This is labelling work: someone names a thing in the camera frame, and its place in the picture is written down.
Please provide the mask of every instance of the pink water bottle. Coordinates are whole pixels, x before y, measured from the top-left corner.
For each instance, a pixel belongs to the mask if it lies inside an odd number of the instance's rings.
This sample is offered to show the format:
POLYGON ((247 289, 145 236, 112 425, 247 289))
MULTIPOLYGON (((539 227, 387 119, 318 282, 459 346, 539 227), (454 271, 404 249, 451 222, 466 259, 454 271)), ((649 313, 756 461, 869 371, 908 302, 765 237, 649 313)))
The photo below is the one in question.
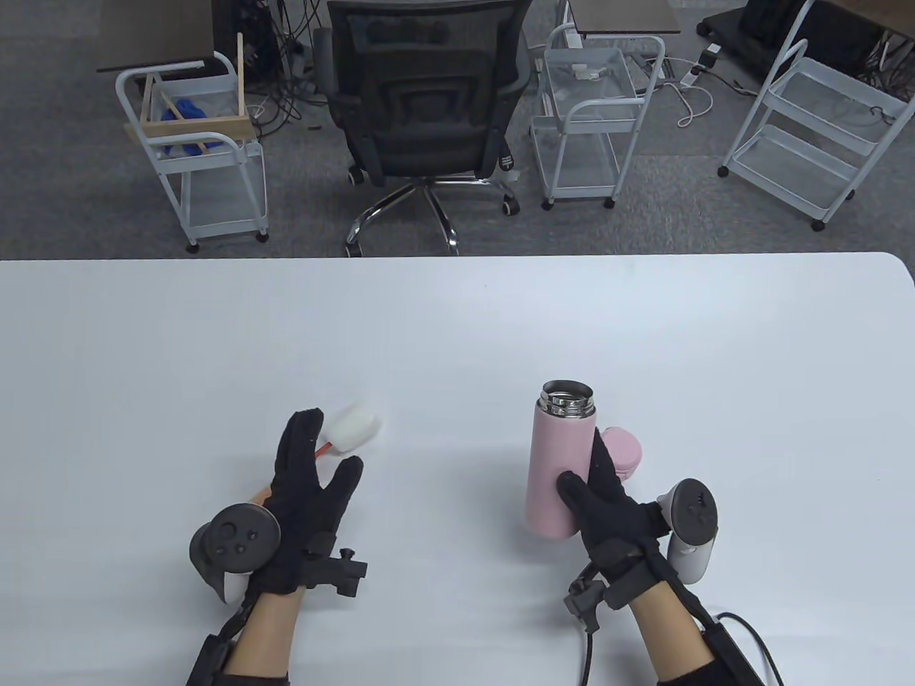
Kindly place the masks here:
POLYGON ((572 513, 556 492, 556 478, 571 470, 587 480, 597 421, 594 392, 577 381, 550 381, 533 411, 531 464, 524 505, 528 525, 550 539, 578 531, 572 513))

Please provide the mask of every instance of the caster wheel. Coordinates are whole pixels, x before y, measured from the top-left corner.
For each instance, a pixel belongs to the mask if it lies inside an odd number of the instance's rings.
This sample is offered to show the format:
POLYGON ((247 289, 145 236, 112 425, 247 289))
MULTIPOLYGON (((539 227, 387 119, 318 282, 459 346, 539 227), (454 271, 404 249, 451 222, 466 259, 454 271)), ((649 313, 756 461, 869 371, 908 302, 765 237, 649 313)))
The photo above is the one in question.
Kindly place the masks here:
POLYGON ((347 180, 350 182, 351 186, 358 186, 365 181, 365 175, 362 174, 362 170, 356 165, 351 165, 347 173, 347 180))
POLYGON ((517 198, 511 196, 502 197, 502 214, 506 217, 514 217, 521 211, 521 205, 518 204, 517 198))

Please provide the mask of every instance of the bottle opening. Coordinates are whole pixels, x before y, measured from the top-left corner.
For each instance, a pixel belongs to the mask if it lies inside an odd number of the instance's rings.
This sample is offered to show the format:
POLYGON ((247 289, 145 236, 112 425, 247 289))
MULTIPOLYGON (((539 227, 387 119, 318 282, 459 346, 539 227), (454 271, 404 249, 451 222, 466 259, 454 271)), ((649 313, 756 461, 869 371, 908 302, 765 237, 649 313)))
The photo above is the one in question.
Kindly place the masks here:
POLYGON ((594 392, 578 381, 548 381, 537 406, 555 417, 590 417, 595 412, 594 392))

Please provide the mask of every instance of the white rolling cart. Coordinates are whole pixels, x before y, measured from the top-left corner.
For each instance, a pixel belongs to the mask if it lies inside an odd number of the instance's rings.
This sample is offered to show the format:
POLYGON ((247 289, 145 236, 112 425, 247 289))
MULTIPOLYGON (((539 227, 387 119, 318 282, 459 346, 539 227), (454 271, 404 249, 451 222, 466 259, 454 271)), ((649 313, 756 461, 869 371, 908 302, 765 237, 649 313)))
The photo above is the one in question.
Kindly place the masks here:
POLYGON ((637 95, 619 48, 554 48, 575 31, 567 22, 546 40, 538 101, 544 114, 531 120, 530 134, 543 187, 543 209, 560 198, 604 198, 610 209, 619 198, 639 131, 662 70, 664 42, 657 36, 602 34, 601 39, 634 39, 657 46, 648 88, 637 95), (630 136, 621 162, 611 134, 630 136))
POLYGON ((811 217, 813 230, 822 231, 915 114, 915 98, 903 102, 805 57, 807 39, 794 40, 815 1, 801 8, 718 175, 734 172, 811 217), (758 128, 745 141, 760 110, 758 128), (773 112, 857 154, 860 163, 849 164, 769 123, 773 112))
POLYGON ((192 254, 199 250, 200 239, 213 236, 255 232, 261 243, 269 238, 264 150, 256 142, 244 101, 241 34, 237 73, 228 58, 213 55, 228 73, 162 79, 163 73, 203 67, 198 60, 122 71, 114 85, 127 114, 127 133, 156 171, 192 254), (139 113, 124 90, 137 77, 145 77, 139 113), (176 105, 182 99, 206 116, 184 118, 176 105), (170 177, 179 178, 177 192, 170 177))

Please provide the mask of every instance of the hand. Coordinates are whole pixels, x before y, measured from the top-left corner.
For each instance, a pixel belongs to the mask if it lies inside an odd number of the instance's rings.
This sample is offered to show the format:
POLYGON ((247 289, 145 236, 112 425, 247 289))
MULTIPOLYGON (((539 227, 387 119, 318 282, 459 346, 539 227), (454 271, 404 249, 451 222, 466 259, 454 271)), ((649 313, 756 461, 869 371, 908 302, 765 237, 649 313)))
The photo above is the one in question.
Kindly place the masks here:
POLYGON ((556 480, 556 490, 575 515, 588 555, 609 583, 641 559, 656 562, 661 557, 658 538, 670 533, 661 506, 639 504, 626 495, 597 430, 587 484, 577 474, 563 472, 556 480))
POLYGON ((287 595, 302 585, 305 559, 327 557, 350 496, 362 476, 362 460, 347 457, 326 488, 318 481, 315 447, 324 413, 292 415, 276 449, 274 480, 264 507, 280 525, 280 544, 264 567, 251 575, 249 591, 287 595))

